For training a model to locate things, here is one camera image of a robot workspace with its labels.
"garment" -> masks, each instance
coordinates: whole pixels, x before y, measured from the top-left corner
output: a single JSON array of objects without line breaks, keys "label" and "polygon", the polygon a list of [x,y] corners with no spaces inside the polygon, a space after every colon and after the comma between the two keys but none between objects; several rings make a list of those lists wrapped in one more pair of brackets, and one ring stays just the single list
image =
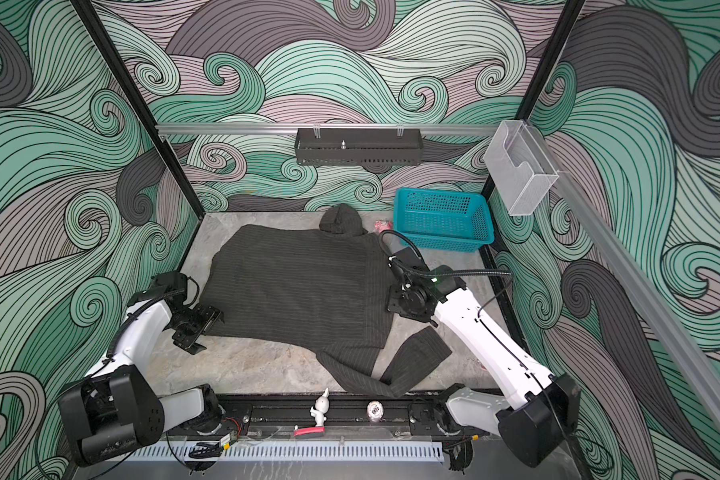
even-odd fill
[{"label": "garment", "polygon": [[409,337],[380,380],[371,378],[392,328],[394,276],[375,234],[347,205],[328,210],[320,230],[245,225],[214,255],[200,302],[224,312],[211,336],[303,346],[348,392],[399,397],[450,349],[427,327]]}]

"pink object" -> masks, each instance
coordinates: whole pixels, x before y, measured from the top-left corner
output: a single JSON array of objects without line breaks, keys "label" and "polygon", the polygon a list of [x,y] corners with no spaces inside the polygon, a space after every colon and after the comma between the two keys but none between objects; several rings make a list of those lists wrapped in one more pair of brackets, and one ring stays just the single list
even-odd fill
[{"label": "pink object", "polygon": [[380,234],[384,230],[392,230],[392,220],[376,220],[374,228],[377,234]]}]

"red base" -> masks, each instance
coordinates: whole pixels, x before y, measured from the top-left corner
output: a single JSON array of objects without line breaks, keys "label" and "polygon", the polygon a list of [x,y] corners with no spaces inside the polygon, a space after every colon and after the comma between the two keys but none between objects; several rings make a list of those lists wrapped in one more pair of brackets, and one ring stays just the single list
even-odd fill
[{"label": "red base", "polygon": [[326,428],[325,427],[308,427],[308,428],[299,428],[293,433],[294,438],[304,439],[304,438],[316,438],[316,437],[322,437],[326,434]]}]

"swirl wallpaper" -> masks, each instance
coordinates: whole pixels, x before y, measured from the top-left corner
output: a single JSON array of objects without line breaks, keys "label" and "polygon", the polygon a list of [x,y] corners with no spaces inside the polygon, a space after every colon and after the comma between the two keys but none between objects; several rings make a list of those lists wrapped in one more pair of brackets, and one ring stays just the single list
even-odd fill
[{"label": "swirl wallpaper", "polygon": [[[42,415],[197,224],[118,92],[68,0],[0,1],[0,480],[40,477]],[[51,408],[39,450],[57,475],[60,430]]]},{"label": "swirl wallpaper", "polygon": [[[621,0],[596,0],[595,12]],[[96,0],[158,122],[513,118],[564,0]],[[209,211],[392,208],[399,187],[479,192],[489,138],[425,140],[423,166],[297,165],[294,137],[177,135]]]},{"label": "swirl wallpaper", "polygon": [[[531,121],[720,372],[720,0],[586,12]],[[565,198],[490,205],[530,350],[582,385],[578,434],[610,453],[581,442],[594,476],[720,479],[720,434]]]}]

